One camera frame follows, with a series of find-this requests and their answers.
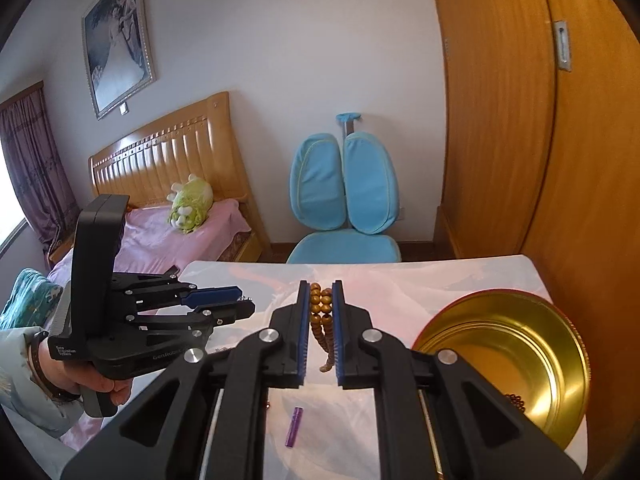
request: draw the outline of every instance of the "purple curtain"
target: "purple curtain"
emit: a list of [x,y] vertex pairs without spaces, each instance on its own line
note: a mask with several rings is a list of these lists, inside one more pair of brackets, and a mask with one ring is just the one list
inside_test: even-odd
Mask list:
[[0,110],[0,139],[15,195],[48,256],[75,227],[80,209],[51,133],[42,88]]

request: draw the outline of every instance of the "brown beads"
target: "brown beads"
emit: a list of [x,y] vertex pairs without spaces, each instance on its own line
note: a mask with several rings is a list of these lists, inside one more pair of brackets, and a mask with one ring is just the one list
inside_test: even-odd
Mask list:
[[332,312],[332,291],[330,288],[321,290],[319,283],[312,283],[310,287],[309,323],[311,332],[322,349],[327,352],[326,363],[320,367],[321,372],[328,372],[334,367],[334,320]]
[[522,397],[516,394],[504,394],[504,396],[507,397],[507,399],[509,399],[511,404],[513,404],[522,413],[524,413],[525,407],[524,407],[524,400],[522,400]]

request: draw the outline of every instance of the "wardrobe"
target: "wardrobe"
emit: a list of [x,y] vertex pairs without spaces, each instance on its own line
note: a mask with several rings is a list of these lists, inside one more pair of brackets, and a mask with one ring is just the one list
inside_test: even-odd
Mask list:
[[523,253],[592,370],[590,478],[640,416],[640,43],[613,0],[436,0],[447,150],[436,244]]

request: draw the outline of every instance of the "framed picture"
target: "framed picture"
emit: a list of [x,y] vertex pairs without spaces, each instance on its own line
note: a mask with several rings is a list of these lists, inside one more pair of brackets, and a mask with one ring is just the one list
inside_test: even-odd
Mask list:
[[98,119],[155,80],[143,0],[96,0],[82,17],[82,46]]

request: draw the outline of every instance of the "bed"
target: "bed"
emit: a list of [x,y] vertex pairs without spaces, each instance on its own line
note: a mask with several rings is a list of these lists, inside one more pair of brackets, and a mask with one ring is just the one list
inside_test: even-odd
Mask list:
[[[174,182],[190,173],[213,188],[207,221],[184,235],[166,221]],[[94,193],[130,196],[116,272],[178,272],[195,260],[256,262],[270,242],[251,192],[229,113],[220,92],[167,114],[89,158]],[[73,251],[49,274],[60,285],[70,278]]]

